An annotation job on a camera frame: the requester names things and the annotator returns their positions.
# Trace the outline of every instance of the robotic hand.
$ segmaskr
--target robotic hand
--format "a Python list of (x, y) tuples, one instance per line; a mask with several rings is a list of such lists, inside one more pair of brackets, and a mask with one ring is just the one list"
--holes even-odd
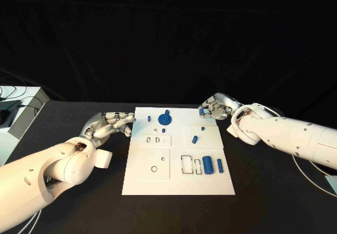
[(96, 148), (109, 134), (131, 135), (126, 123), (132, 122), (133, 113), (97, 113), (83, 125), (79, 137), (0, 167), (0, 233), (86, 180), (93, 166), (107, 168), (112, 153)]
[(243, 105), (221, 93), (200, 105), (198, 114), (218, 120), (231, 116), (227, 132), (243, 142), (254, 145), (262, 140), (272, 148), (337, 170), (335, 129), (280, 117), (260, 104)]

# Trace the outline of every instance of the black curtain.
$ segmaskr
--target black curtain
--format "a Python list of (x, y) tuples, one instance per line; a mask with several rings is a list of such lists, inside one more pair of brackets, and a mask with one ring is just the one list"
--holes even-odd
[(0, 75), (66, 101), (241, 103), (337, 127), (334, 12), (178, 1), (1, 3)]

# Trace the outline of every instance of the black background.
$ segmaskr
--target black background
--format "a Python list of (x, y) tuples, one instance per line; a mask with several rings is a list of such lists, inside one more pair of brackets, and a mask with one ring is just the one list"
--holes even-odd
[(329, 6), (10, 1), (0, 17), (0, 72), (54, 100), (200, 104), (223, 92), (337, 127)]
[[(105, 110), (132, 112), (136, 106), (165, 107), (168, 110), (197, 107), (47, 102), (8, 163), (77, 136), (95, 113)], [(112, 152), (107, 169), (93, 168), (86, 181), (43, 208), (33, 233), (335, 234), (335, 197), (303, 178), (290, 155), (263, 142), (254, 146), (246, 144), (226, 132), (228, 123), (228, 119), (217, 121), (234, 195), (120, 195), (129, 138), (116, 133), (100, 147)], [(332, 192), (309, 162), (296, 160), (313, 182)], [(24, 224), (4, 234), (15, 234)]]

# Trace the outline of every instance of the robotic arm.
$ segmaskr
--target robotic arm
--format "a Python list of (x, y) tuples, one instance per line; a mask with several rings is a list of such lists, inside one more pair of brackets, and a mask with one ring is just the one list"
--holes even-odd
[(262, 140), (272, 148), (337, 170), (337, 130), (316, 124), (275, 117), (264, 106), (243, 105), (215, 93), (198, 107), (203, 118), (230, 117), (227, 132), (250, 145)]
[(93, 166), (107, 168), (112, 153), (96, 148), (109, 134), (131, 135), (125, 124), (132, 122), (133, 113), (97, 113), (83, 125), (79, 137), (0, 167), (0, 233), (86, 180)]

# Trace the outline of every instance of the black device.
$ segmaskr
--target black device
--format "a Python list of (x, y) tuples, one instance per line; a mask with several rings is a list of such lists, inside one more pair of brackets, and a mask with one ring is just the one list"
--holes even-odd
[(10, 127), (20, 104), (20, 100), (0, 102), (0, 128)]

